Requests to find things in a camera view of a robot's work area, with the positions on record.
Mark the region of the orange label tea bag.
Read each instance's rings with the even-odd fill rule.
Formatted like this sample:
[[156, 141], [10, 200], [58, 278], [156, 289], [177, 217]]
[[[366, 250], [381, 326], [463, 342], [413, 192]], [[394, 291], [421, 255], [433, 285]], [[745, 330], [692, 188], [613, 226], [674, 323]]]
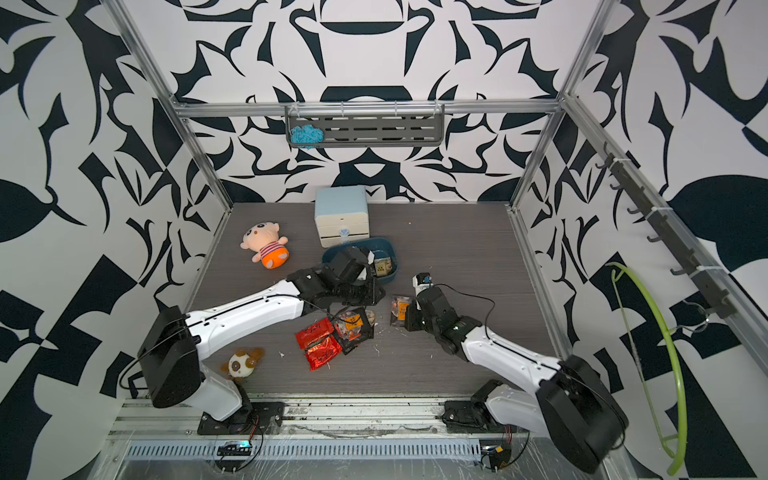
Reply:
[[413, 298], [404, 295], [395, 295], [392, 297], [390, 309], [390, 325], [395, 327], [404, 327], [407, 320], [407, 312]]
[[332, 321], [334, 339], [339, 343], [344, 355], [348, 355], [361, 343], [375, 336], [375, 314], [373, 311], [358, 307], [342, 312]]

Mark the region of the yellow label tea bag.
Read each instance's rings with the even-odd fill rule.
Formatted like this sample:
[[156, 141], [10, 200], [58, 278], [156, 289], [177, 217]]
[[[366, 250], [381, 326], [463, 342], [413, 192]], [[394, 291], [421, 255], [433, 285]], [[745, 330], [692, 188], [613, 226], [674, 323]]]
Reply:
[[389, 276], [394, 271], [394, 265], [391, 257], [382, 257], [374, 259], [376, 275], [379, 278]]

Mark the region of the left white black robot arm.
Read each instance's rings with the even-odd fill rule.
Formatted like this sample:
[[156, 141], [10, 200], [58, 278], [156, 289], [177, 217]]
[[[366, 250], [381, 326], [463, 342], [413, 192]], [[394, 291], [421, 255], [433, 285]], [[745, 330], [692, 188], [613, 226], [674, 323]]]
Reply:
[[226, 422], [250, 409], [234, 381], [214, 372], [205, 360], [222, 348], [283, 321], [339, 303], [368, 307], [385, 296], [375, 273], [375, 256], [348, 246], [330, 262], [301, 269], [262, 291], [205, 310], [162, 311], [138, 352], [152, 405], [186, 404]]

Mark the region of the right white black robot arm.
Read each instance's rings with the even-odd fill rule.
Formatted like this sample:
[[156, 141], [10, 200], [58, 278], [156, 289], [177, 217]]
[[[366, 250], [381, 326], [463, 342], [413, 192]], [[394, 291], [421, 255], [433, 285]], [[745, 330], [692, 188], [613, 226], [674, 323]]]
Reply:
[[508, 341], [481, 322], [460, 315], [439, 284], [418, 282], [407, 321], [433, 335], [443, 350], [484, 367], [534, 401], [527, 430], [544, 431], [559, 452], [579, 470], [593, 474], [609, 452], [621, 446], [629, 420], [581, 357], [564, 360]]

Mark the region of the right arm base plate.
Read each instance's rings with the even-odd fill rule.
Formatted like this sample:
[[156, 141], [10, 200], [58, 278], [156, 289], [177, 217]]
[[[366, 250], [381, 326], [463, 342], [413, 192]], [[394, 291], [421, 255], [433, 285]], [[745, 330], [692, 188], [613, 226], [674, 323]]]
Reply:
[[450, 433], [518, 433], [512, 425], [497, 422], [484, 403], [472, 400], [449, 400], [444, 403], [441, 421]]

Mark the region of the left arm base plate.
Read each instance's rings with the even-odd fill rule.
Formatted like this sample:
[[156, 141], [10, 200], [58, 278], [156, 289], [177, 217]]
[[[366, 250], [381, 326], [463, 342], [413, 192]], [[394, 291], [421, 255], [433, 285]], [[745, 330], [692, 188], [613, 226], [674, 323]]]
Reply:
[[245, 435], [256, 427], [264, 433], [273, 427], [281, 427], [286, 404], [281, 401], [252, 402], [237, 410], [229, 418], [218, 421], [203, 413], [197, 428], [201, 436]]

